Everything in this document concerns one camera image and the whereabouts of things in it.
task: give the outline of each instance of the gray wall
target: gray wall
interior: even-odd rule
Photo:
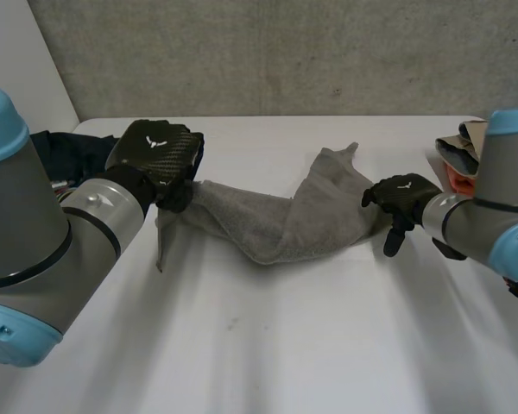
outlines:
[[[518,106],[518,0],[29,4],[81,119]]]

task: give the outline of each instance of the white logo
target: white logo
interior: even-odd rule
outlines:
[[[164,141],[164,142],[155,142],[155,141],[152,141],[149,139],[149,136],[146,136],[146,141],[148,142],[148,144],[152,147],[152,148],[155,148],[155,147],[160,147],[161,145],[165,145],[167,144],[167,141]]]

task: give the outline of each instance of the gray towel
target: gray towel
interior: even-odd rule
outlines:
[[[361,207],[363,191],[372,183],[351,164],[357,147],[323,148],[291,199],[196,183],[193,201],[180,218],[232,240],[265,265],[334,253],[369,234],[377,216],[376,207]],[[171,217],[160,210],[160,230]]]

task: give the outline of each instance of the dark blue cloth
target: dark blue cloth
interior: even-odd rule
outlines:
[[[105,162],[117,138],[43,131],[31,140],[50,181],[79,185],[103,173]]]

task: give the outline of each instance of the white table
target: white table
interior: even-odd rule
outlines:
[[[321,147],[359,142],[373,181],[436,175],[433,140],[468,116],[186,118],[198,179],[289,197]],[[131,119],[75,132],[121,135]],[[489,270],[445,260],[415,230],[329,259],[261,267],[179,228],[155,270],[155,209],[38,367],[0,366],[0,414],[518,414],[518,299]]]

